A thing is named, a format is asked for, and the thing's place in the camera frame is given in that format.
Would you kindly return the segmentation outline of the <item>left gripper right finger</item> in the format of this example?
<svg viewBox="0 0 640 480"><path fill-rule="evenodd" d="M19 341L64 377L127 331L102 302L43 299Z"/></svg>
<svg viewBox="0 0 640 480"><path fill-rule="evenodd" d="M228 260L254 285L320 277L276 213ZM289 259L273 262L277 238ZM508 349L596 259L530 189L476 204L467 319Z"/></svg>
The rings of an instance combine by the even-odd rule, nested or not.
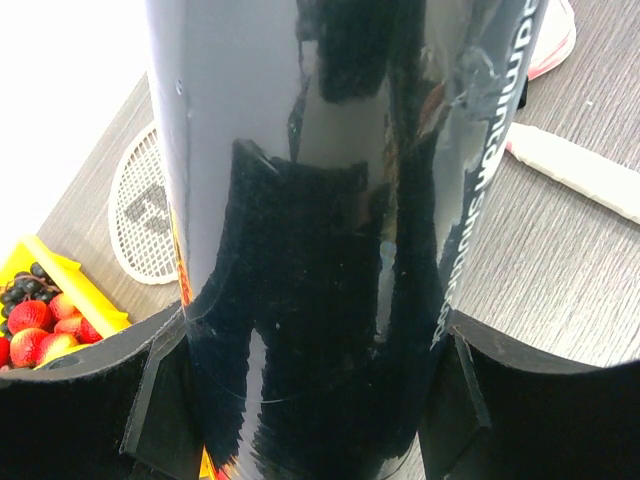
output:
<svg viewBox="0 0 640 480"><path fill-rule="evenodd" d="M586 365L458 312L419 440L429 479L636 479L639 364Z"/></svg>

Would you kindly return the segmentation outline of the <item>black shuttlecock tube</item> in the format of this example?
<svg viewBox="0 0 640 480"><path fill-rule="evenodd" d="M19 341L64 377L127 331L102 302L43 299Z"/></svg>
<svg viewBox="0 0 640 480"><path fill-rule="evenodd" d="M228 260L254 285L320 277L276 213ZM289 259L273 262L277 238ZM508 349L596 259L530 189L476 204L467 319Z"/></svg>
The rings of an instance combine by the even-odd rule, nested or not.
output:
<svg viewBox="0 0 640 480"><path fill-rule="evenodd" d="M398 474L545 9L146 3L183 311L218 474Z"/></svg>

